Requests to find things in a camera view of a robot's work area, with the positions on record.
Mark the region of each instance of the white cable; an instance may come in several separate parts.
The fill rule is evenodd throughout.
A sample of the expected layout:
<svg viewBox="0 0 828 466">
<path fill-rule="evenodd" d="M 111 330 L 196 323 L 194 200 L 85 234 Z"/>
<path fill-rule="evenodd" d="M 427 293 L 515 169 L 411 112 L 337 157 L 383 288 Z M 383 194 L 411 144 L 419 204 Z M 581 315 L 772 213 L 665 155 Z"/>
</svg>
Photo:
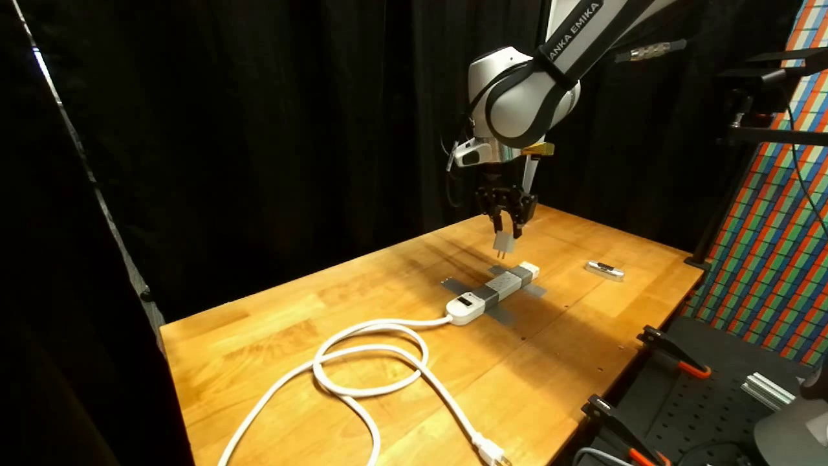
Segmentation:
<svg viewBox="0 0 828 466">
<path fill-rule="evenodd" d="M 242 438 L 248 432 L 248 427 L 253 425 L 253 420 L 261 414 L 261 410 L 270 405 L 270 398 L 288 387 L 293 377 L 298 377 L 300 374 L 310 370 L 315 383 L 341 398 L 367 427 L 371 432 L 371 456 L 367 456 L 367 466 L 379 463 L 380 456 L 380 431 L 375 425 L 375 420 L 367 414 L 367 410 L 358 402 L 358 398 L 371 398 L 371 396 L 386 396 L 394 392 L 401 392 L 407 387 L 411 387 L 419 375 L 437 392 L 437 396 L 449 405 L 449 410 L 454 412 L 454 418 L 459 420 L 459 425 L 463 427 L 467 438 L 471 441 L 471 446 L 477 447 L 477 454 L 482 456 L 482 460 L 487 466 L 500 466 L 508 463 L 504 454 L 500 446 L 494 446 L 491 441 L 487 441 L 482 432 L 474 431 L 471 420 L 467 418 L 467 412 L 461 410 L 461 405 L 449 394 L 449 388 L 439 383 L 439 377 L 427 368 L 429 361 L 429 346 L 427 342 L 414 332 L 414 330 L 437 330 L 450 323 L 454 315 L 442 315 L 437 322 L 401 322 L 401 318 L 380 318 L 380 322 L 366 322 L 358 327 L 349 327 L 339 335 L 333 335 L 332 339 L 327 339 L 318 353 L 313 355 L 313 361 L 298 365 L 295 370 L 286 374 L 276 383 L 271 383 L 266 388 L 266 394 L 257 402 L 257 406 L 247 414 L 247 420 L 239 425 L 239 431 L 232 432 L 232 438 L 227 441 L 223 456 L 221 456 L 221 466 L 231 463 L 231 456 L 236 454 Z M 414 358 L 411 353 L 401 350 L 401 346 L 392 346 L 392 344 L 362 344 L 362 346 L 348 346 L 348 350 L 333 350 L 337 344 L 352 339 L 352 336 L 366 336 L 366 335 L 397 335 L 401 339 L 408 339 L 416 350 L 419 358 Z M 375 388 L 349 388 L 349 387 L 339 387 L 333 383 L 323 365 L 327 363 L 337 363 L 337 361 L 352 361 L 352 358 L 366 358 L 366 355 L 386 355 L 386 358 L 397 358 L 407 365 L 414 368 L 411 375 L 397 380 L 397 383 L 386 383 L 386 387 L 375 387 Z"/>
</svg>

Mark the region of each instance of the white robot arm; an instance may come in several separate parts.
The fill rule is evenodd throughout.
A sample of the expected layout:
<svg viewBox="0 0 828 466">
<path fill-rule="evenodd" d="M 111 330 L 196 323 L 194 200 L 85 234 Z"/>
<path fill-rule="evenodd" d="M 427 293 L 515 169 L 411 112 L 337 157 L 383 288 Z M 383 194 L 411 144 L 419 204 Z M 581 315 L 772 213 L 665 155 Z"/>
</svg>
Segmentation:
<svg viewBox="0 0 828 466">
<path fill-rule="evenodd" d="M 454 144 L 450 165 L 498 165 L 521 155 L 552 155 L 543 150 L 543 135 L 578 106 L 581 77 L 627 32 L 671 3 L 675 0 L 552 0 L 547 41 L 534 58 L 504 47 L 468 65 L 474 137 Z M 522 186 L 503 186 L 494 177 L 477 191 L 482 210 L 494 222 L 500 254 L 513 249 L 534 214 L 530 183 L 539 157 L 526 157 L 526 164 Z M 513 218 L 511 234 L 503 231 L 503 210 Z"/>
</svg>

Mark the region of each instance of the black cable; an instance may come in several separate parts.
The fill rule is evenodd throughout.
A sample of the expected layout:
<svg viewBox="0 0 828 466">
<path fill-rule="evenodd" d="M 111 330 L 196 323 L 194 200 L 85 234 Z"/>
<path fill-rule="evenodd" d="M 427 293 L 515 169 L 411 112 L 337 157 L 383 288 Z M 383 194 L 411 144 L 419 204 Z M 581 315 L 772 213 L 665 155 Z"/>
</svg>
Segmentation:
<svg viewBox="0 0 828 466">
<path fill-rule="evenodd" d="M 793 108 L 793 106 L 786 106 L 786 117 L 789 117 L 789 129 L 794 133 L 794 122 L 797 122 L 797 119 L 794 119 L 794 108 Z M 799 181 L 799 186 L 802 186 L 802 194 L 806 194 L 808 204 L 812 208 L 812 214 L 819 218 L 819 222 L 824 226 L 824 234 L 825 234 L 825 238 L 828 238 L 828 222 L 825 222 L 820 208 L 812 203 L 812 196 L 810 196 L 810 191 L 808 191 L 808 183 L 806 183 L 806 177 L 802 177 L 802 172 L 799 172 L 799 150 L 797 150 L 797 143 L 793 143 L 793 157 L 794 157 L 794 173 L 797 173 L 797 181 Z"/>
</svg>

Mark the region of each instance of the power cord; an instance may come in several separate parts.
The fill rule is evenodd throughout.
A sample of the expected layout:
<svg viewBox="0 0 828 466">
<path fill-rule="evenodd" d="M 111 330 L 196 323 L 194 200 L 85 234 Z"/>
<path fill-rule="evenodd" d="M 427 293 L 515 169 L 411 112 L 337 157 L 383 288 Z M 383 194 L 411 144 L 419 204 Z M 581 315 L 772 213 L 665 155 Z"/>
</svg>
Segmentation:
<svg viewBox="0 0 828 466">
<path fill-rule="evenodd" d="M 793 108 L 793 106 L 786 106 L 786 117 L 789 117 L 789 129 L 797 129 L 797 117 L 794 117 L 794 108 Z M 799 186 L 802 186 L 802 191 L 806 191 L 806 200 L 808 200 L 808 204 L 812 208 L 812 214 L 819 218 L 824 234 L 828 236 L 825 218 L 824 218 L 820 208 L 812 203 L 812 196 L 810 196 L 810 191 L 808 191 L 808 183 L 806 183 L 806 177 L 802 177 L 802 169 L 799 169 L 797 143 L 793 143 L 793 157 L 794 157 L 794 173 L 797 173 L 797 181 L 799 181 Z"/>
<path fill-rule="evenodd" d="M 449 323 L 463 327 L 471 323 L 474 318 L 480 318 L 487 309 L 498 306 L 500 301 L 504 301 L 508 295 L 522 289 L 534 278 L 539 278 L 539 267 L 534 265 L 521 265 L 515 270 L 508 270 L 503 274 L 498 274 L 494 280 L 487 282 L 487 288 L 477 289 L 477 293 L 463 293 L 456 301 L 450 301 L 446 306 L 446 315 L 442 318 L 432 318 L 432 322 L 405 322 L 405 318 L 379 318 L 379 322 L 362 322 L 354 323 L 333 336 L 330 336 L 313 355 L 313 361 L 293 368 L 291 374 L 286 374 L 280 380 L 275 380 L 264 396 L 253 405 L 253 410 L 244 418 L 244 423 L 236 427 L 232 438 L 227 441 L 218 466 L 227 466 L 239 443 L 244 441 L 244 434 L 251 431 L 251 425 L 257 423 L 257 418 L 264 412 L 264 406 L 270 405 L 270 398 L 288 387 L 293 377 L 302 375 L 310 370 L 315 387 L 327 394 L 332 394 L 333 398 L 344 402 L 367 427 L 371 432 L 371 456 L 367 456 L 367 466 L 375 466 L 380 459 L 380 427 L 379 423 L 371 418 L 371 412 L 361 405 L 361 398 L 375 398 L 375 396 L 388 396 L 397 394 L 407 387 L 411 387 L 416 377 L 425 377 L 437 396 L 446 402 L 446 406 L 454 412 L 454 418 L 459 420 L 461 431 L 467 432 L 468 443 L 477 447 L 482 463 L 487 466 L 508 466 L 508 456 L 504 450 L 491 443 L 490 438 L 483 438 L 471 420 L 467 418 L 467 412 L 461 410 L 461 405 L 450 396 L 450 392 L 439 383 L 439 377 L 429 370 L 429 346 L 427 342 L 414 332 L 414 330 L 439 330 Z M 333 350 L 337 344 L 354 339 L 354 336 L 367 336 L 367 335 L 392 335 L 392 336 L 401 336 L 407 342 L 411 342 L 419 353 L 411 355 L 401 346 L 394 344 L 361 344 L 361 346 L 348 346 L 348 350 Z M 352 387 L 341 387 L 333 383 L 327 374 L 323 365 L 337 363 L 337 361 L 354 361 L 354 358 L 371 358 L 371 355 L 383 355 L 383 358 L 394 358 L 407 363 L 408 368 L 414 368 L 411 375 L 397 380 L 397 383 L 386 383 L 386 387 L 372 387 L 372 388 L 352 388 Z"/>
</svg>

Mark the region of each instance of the plug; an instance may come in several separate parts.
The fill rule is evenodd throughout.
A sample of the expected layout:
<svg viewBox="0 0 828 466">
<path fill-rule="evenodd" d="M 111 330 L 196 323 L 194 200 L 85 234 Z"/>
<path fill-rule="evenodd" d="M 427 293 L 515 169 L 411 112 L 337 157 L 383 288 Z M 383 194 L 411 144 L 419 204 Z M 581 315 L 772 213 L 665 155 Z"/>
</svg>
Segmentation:
<svg viewBox="0 0 828 466">
<path fill-rule="evenodd" d="M 463 293 L 446 304 L 446 313 L 456 327 L 467 327 L 468 322 L 480 318 L 483 310 L 487 310 L 487 301 L 474 293 Z"/>
<path fill-rule="evenodd" d="M 521 270 L 526 270 L 534 280 L 540 274 L 540 270 L 530 262 L 521 262 Z"/>
<path fill-rule="evenodd" d="M 483 460 L 487 466 L 513 466 L 513 460 L 508 459 L 508 454 L 504 454 L 498 443 L 491 443 L 490 438 L 480 438 L 480 441 L 474 443 L 474 447 L 477 447 L 477 454 L 482 456 L 482 460 Z"/>
</svg>

